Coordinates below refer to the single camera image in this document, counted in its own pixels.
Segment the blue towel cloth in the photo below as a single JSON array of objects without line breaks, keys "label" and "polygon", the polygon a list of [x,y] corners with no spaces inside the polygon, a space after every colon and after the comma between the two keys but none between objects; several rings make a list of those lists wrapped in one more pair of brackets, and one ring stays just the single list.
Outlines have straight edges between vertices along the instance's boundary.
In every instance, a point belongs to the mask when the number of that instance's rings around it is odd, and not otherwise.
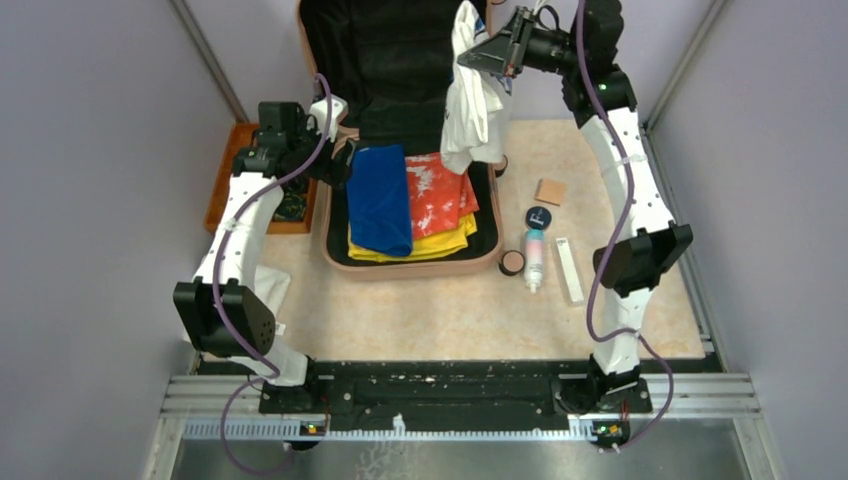
[{"label": "blue towel cloth", "polygon": [[358,150],[346,195],[354,246],[392,257],[412,253],[414,240],[402,145]]}]

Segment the blue white shirt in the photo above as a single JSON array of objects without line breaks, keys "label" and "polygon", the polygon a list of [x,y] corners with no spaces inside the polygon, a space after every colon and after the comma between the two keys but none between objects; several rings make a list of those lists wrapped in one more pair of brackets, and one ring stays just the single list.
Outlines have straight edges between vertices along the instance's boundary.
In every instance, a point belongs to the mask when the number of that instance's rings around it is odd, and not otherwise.
[{"label": "blue white shirt", "polygon": [[447,90],[440,155],[455,174],[473,162],[498,164],[512,110],[511,81],[459,64],[461,54],[489,38],[477,9],[469,1],[457,8],[451,32],[452,80]]}]

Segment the red white cloth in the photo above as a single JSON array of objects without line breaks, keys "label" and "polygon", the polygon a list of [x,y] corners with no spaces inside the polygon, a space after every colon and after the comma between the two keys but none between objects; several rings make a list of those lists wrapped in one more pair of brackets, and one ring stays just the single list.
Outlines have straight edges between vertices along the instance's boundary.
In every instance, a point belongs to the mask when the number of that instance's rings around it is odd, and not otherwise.
[{"label": "red white cloth", "polygon": [[439,153],[407,156],[405,164],[414,240],[453,230],[479,210],[469,174],[445,168]]}]

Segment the yellow cloth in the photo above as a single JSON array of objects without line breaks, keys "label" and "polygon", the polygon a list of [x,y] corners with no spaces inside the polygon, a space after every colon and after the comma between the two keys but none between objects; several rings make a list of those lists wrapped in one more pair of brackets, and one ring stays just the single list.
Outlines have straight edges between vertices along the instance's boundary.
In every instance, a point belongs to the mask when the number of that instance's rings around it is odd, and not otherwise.
[{"label": "yellow cloth", "polygon": [[365,249],[348,241],[348,256],[353,260],[377,263],[415,262],[447,257],[469,246],[468,238],[478,231],[474,213],[462,216],[458,226],[451,230],[415,239],[412,251],[406,256],[392,256]]}]

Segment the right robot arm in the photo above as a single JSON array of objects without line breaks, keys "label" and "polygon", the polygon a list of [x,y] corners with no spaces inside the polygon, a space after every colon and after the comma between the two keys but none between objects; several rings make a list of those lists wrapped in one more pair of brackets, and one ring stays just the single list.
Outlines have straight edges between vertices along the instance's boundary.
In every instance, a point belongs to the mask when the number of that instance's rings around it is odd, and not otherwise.
[{"label": "right robot arm", "polygon": [[649,301],[693,231],[665,205],[639,137],[637,99],[616,62],[621,2],[579,2],[570,30],[543,26],[547,7],[516,8],[493,38],[463,48],[458,62],[511,78],[526,68],[559,75],[563,101],[592,148],[615,225],[592,259],[586,326],[595,348],[587,374],[567,382],[560,401],[569,413],[612,412],[637,391],[639,353],[650,348],[641,333]]}]

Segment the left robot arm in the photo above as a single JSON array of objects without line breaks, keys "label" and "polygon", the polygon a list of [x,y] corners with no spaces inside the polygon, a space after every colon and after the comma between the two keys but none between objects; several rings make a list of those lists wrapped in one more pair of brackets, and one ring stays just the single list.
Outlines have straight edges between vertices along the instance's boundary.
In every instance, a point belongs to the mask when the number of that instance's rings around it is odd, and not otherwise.
[{"label": "left robot arm", "polygon": [[274,214],[295,179],[343,186],[354,142],[335,153],[347,103],[336,95],[304,109],[263,102],[260,123],[231,163],[228,193],[213,242],[191,280],[176,284],[173,301],[188,341],[200,353],[242,365],[262,380],[270,399],[297,413],[319,404],[312,360],[277,333],[276,314],[289,274],[260,263]]}]

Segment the white cloth under left arm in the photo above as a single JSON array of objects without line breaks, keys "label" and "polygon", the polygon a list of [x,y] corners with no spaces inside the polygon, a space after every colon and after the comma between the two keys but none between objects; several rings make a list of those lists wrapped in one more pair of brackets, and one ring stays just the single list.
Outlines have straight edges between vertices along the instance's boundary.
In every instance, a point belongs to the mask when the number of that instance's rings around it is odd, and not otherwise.
[{"label": "white cloth under left arm", "polygon": [[[230,324],[254,350],[267,354],[290,275],[260,265],[251,282],[228,279],[225,274],[220,280],[220,303]],[[246,350],[221,320],[212,287],[212,268],[208,265],[198,269],[190,281],[175,285],[173,302],[183,324],[183,339],[198,351],[224,357],[244,355]]]}]

